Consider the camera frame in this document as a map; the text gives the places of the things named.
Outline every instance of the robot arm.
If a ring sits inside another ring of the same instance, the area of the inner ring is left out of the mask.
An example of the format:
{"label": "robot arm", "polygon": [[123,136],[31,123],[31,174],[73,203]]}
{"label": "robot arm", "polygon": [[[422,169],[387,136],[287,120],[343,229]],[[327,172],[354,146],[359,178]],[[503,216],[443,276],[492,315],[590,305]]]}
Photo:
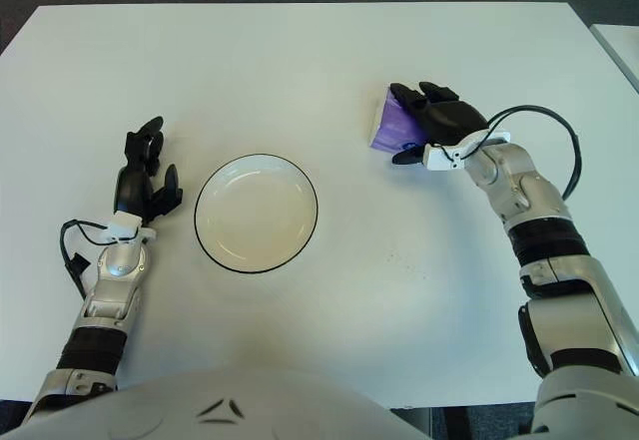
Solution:
{"label": "robot arm", "polygon": [[[577,438],[639,428],[639,335],[601,263],[592,257],[564,199],[508,133],[488,130],[476,111],[429,83],[425,96],[391,90],[433,143],[393,158],[431,170],[465,169],[503,223],[530,300],[519,309],[528,358],[544,378],[532,432]],[[463,104],[463,108],[453,107]],[[463,122],[456,115],[463,112]]]}
{"label": "robot arm", "polygon": [[559,191],[526,151],[510,143],[486,146],[465,168],[488,195],[521,265],[531,300],[520,308],[519,323],[535,371],[592,365],[637,375],[637,331]]}
{"label": "robot arm", "polygon": [[[162,118],[155,118],[127,135],[127,165],[118,174],[115,213],[102,234],[107,247],[98,259],[97,282],[86,295],[58,365],[46,376],[24,423],[117,389],[115,373],[149,269],[145,243],[156,237],[145,225],[182,201],[173,165],[167,169],[163,188],[154,193],[151,186],[164,141],[162,124]],[[84,296],[80,273],[88,262],[78,269],[70,261],[67,269]]]}

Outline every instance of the table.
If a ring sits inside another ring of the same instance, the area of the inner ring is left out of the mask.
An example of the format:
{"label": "table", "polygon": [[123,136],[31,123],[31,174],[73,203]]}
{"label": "table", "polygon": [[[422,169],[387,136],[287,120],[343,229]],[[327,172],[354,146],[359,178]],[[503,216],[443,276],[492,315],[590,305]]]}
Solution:
{"label": "table", "polygon": [[593,24],[590,31],[639,92],[639,26]]}
{"label": "table", "polygon": [[[162,115],[162,169],[177,164],[184,203],[153,223],[122,387],[240,364],[321,372],[389,407],[534,399],[527,297],[484,193],[367,146],[385,86],[420,80],[486,116],[540,104],[572,123],[584,173],[571,212],[639,321],[639,97],[568,5],[42,7],[0,58],[0,398],[34,397],[80,308],[60,225],[108,220],[126,132]],[[562,190],[561,127],[532,114],[504,126]],[[259,275],[215,265],[193,227],[210,173],[250,153],[291,160],[319,198],[305,250]]]}

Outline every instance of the purple box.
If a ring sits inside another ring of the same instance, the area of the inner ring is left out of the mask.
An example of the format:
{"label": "purple box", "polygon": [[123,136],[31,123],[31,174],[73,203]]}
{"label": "purple box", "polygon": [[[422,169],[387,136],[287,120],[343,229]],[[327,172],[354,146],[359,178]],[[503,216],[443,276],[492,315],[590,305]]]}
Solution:
{"label": "purple box", "polygon": [[426,134],[399,104],[390,89],[386,89],[370,132],[370,146],[396,154],[426,143]]}

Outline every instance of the wire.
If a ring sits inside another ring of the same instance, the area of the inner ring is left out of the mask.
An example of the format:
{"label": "wire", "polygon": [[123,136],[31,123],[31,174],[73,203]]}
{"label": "wire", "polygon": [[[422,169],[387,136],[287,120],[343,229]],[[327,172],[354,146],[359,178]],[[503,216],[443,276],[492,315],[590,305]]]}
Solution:
{"label": "wire", "polygon": [[87,260],[82,257],[80,255],[80,257],[76,257],[74,256],[73,259],[71,259],[71,257],[69,257],[69,252],[67,251],[67,247],[64,243],[64,238],[65,238],[65,234],[67,233],[67,230],[71,227],[76,226],[80,232],[82,233],[82,235],[84,236],[84,238],[92,243],[93,245],[99,245],[99,246],[103,246],[103,245],[112,245],[115,242],[96,242],[94,240],[92,240],[86,233],[86,231],[83,228],[83,225],[89,226],[89,227],[94,227],[94,228],[98,228],[101,230],[106,229],[107,227],[105,225],[101,225],[99,223],[95,223],[95,222],[90,222],[88,220],[77,220],[77,219],[73,219],[73,220],[68,220],[66,222],[64,222],[62,224],[62,227],[60,228],[60,253],[62,254],[62,258],[64,260],[64,265],[67,268],[67,271],[69,272],[69,275],[71,276],[71,279],[73,280],[73,283],[75,283],[76,287],[78,288],[78,291],[80,292],[80,295],[82,296],[82,298],[86,298],[87,296],[87,292],[84,288],[84,285],[82,284],[82,278],[81,278],[81,274],[82,271],[84,270],[84,268],[86,268],[86,266],[88,265]]}
{"label": "wire", "polygon": [[[488,141],[488,138],[490,138],[490,135],[495,131],[495,129],[497,129],[497,127],[508,116],[511,116],[515,113],[521,113],[521,112],[532,112],[532,113],[544,114],[554,119],[555,121],[557,121],[560,125],[562,125],[566,129],[566,131],[568,131],[568,134],[570,135],[570,141],[572,142],[572,149],[575,154],[575,164],[574,164],[574,167],[572,168],[572,174],[570,175],[570,179],[568,180],[566,189],[561,195],[561,197],[566,201],[570,197],[570,195],[574,192],[575,188],[577,187],[577,184],[579,184],[579,179],[581,178],[581,169],[582,169],[581,147],[579,146],[579,138],[577,137],[577,134],[572,129],[572,126],[570,126],[568,121],[563,119],[561,116],[559,116],[557,113],[555,113],[551,109],[544,108],[542,106],[534,106],[534,105],[514,106],[512,108],[504,109],[503,111],[495,114],[492,118],[490,118],[490,120],[488,121],[488,126],[492,125],[492,127],[488,130],[488,132],[483,137],[483,139],[479,141],[479,144],[477,144],[477,146],[475,146],[472,151],[462,156],[460,159],[461,160],[468,159],[470,156],[472,156],[477,151],[479,151],[483,147],[483,145],[486,143],[486,141]],[[443,151],[443,154],[446,156],[446,158],[452,163],[454,163],[454,159],[448,153],[448,151],[445,149],[444,146],[442,146],[441,144],[437,144],[434,146],[440,148]]]}

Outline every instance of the metal forearm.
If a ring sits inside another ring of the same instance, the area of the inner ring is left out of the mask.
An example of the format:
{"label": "metal forearm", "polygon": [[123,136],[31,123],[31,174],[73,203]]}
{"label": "metal forearm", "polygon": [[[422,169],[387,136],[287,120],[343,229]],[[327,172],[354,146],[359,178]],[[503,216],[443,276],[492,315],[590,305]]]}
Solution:
{"label": "metal forearm", "polygon": [[115,373],[140,305],[149,267],[142,244],[155,233],[139,217],[116,213],[107,229],[113,245],[98,260],[98,280],[87,295],[55,370],[27,414],[44,416],[117,388]]}
{"label": "metal forearm", "polygon": [[519,312],[542,376],[565,365],[639,374],[639,337],[601,264],[590,256],[559,191],[525,150],[485,146],[465,161],[501,218],[532,298]]}

